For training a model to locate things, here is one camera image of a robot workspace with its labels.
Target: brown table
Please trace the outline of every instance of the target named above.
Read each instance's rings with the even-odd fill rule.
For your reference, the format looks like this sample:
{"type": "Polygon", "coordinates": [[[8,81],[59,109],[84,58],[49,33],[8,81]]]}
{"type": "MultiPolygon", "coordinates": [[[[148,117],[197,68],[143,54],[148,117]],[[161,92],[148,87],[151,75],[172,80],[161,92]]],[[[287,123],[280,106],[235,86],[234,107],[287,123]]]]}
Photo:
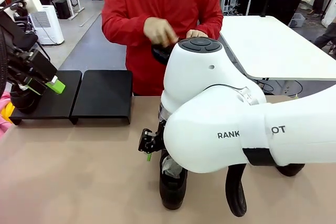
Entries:
{"type": "MultiPolygon", "coordinates": [[[[270,102],[287,97],[268,97],[270,102]]],[[[135,97],[127,126],[24,122],[0,140],[0,224],[329,224],[335,222],[335,165],[306,165],[294,178],[247,166],[247,213],[234,217],[226,169],[188,177],[183,206],[159,196],[159,153],[138,152],[157,127],[158,97],[135,97]]]]}

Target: white computer tower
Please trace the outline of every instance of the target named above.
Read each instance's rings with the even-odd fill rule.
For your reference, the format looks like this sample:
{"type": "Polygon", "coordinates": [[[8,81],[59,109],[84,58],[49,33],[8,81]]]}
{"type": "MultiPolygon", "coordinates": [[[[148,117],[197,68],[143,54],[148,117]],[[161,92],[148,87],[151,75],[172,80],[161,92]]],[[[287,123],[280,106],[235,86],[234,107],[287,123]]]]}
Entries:
{"type": "Polygon", "coordinates": [[[236,5],[236,0],[222,0],[220,3],[220,8],[223,13],[228,13],[236,5]]]}
{"type": "Polygon", "coordinates": [[[54,6],[43,5],[43,11],[29,14],[30,20],[42,45],[59,45],[64,37],[54,6]]]}

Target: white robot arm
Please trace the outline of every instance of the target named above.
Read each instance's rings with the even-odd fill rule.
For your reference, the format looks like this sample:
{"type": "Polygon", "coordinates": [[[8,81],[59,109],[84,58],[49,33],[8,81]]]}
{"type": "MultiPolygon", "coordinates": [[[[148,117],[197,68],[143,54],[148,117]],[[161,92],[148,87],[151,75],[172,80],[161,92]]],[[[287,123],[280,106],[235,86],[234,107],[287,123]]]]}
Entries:
{"type": "Polygon", "coordinates": [[[261,88],[235,68],[219,42],[192,38],[174,47],[164,87],[164,145],[187,170],[336,162],[336,86],[266,103],[261,88]]]}

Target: red shirt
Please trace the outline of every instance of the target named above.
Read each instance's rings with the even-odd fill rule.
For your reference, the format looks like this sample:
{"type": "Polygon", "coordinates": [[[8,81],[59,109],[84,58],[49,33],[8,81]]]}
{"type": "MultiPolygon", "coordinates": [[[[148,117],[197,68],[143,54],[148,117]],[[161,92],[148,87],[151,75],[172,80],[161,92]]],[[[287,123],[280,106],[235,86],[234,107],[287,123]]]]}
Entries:
{"type": "Polygon", "coordinates": [[[133,72],[133,92],[161,95],[165,66],[154,59],[151,42],[143,33],[148,17],[166,19],[180,38],[196,29],[217,39],[223,14],[219,0],[105,0],[102,30],[110,42],[127,45],[126,67],[133,72]]]}

